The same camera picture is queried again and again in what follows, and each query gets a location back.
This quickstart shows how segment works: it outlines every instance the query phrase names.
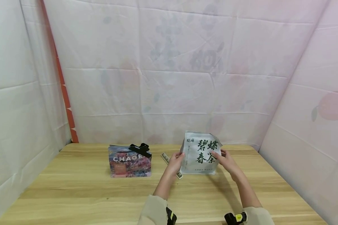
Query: beige sleeve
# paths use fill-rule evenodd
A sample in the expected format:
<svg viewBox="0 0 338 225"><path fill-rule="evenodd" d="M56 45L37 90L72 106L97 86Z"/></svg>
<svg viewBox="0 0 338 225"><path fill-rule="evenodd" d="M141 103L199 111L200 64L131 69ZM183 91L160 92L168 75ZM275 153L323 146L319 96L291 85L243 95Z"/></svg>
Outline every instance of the beige sleeve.
<svg viewBox="0 0 338 225"><path fill-rule="evenodd" d="M166 200L158 196L148 196L138 225L167 225L166 207Z"/></svg>
<svg viewBox="0 0 338 225"><path fill-rule="evenodd" d="M248 207L244 211L247 214L246 225L274 225L272 217L264 208Z"/></svg>

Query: ruler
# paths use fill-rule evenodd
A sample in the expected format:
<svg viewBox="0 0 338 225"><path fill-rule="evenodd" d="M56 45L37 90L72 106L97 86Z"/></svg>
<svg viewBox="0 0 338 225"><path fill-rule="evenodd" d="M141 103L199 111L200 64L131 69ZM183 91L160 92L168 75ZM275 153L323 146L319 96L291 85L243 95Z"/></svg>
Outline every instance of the ruler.
<svg viewBox="0 0 338 225"><path fill-rule="evenodd" d="M160 155L163 159L164 159L164 161L167 163L167 164L169 164L169 157L165 154L165 153L162 153L161 155ZM183 178L183 175L178 171L177 172L177 178L180 180L181 178Z"/></svg>

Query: white tea package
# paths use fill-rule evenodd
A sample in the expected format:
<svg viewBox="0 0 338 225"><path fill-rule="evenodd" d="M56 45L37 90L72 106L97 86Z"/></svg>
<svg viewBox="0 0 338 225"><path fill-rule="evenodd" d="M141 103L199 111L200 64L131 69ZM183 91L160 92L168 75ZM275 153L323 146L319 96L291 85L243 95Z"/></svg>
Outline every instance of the white tea package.
<svg viewBox="0 0 338 225"><path fill-rule="evenodd" d="M220 153L222 144L210 133L185 131L181 152L185 157L180 172L183 174L215 174L219 161L211 152Z"/></svg>

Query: orange stripe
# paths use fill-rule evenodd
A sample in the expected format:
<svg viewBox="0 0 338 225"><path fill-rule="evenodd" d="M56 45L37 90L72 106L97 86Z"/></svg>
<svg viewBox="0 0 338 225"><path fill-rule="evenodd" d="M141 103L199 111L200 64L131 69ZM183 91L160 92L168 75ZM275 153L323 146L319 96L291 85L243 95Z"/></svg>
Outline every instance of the orange stripe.
<svg viewBox="0 0 338 225"><path fill-rule="evenodd" d="M71 107L70 101L69 101L69 95L68 95L68 92L67 92L66 87L65 87L63 71L61 69L61 65L60 65L60 61L59 61L59 57L58 57L58 52L56 50L56 46L55 46L55 42L54 42L54 38L53 38L53 33L51 32L50 23L49 23L49 19L48 19L48 14L46 13L44 0L41 0L40 3L41 3L41 8L43 10L46 31L48 32L49 44L50 44L51 49L54 51L53 55L55 55L55 60L57 62L57 66L58 66L58 74L59 74L59 79L60 79L60 84L61 84L61 92L63 94L64 104L65 104L65 108L66 108L66 115L68 117L69 128L70 128L70 133L71 133L71 140L74 143L79 143L78 136L77 136L76 131L75 131L74 117L73 117L72 111L69 109Z"/></svg>

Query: wooden table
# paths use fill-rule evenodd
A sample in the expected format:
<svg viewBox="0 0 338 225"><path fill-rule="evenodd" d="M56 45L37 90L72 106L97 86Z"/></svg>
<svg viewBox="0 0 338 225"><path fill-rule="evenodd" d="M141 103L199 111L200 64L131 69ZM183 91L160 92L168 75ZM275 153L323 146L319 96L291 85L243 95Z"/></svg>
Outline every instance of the wooden table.
<svg viewBox="0 0 338 225"><path fill-rule="evenodd" d="M67 145L1 217L0 225L136 225L146 197L166 167L160 157L179 145L151 145L152 176L110 178L108 144ZM225 145L250 180L263 207L278 224L326 224L250 146ZM222 225L240 213L235 182L222 166L216 175L183 175L169 207L177 224Z"/></svg>

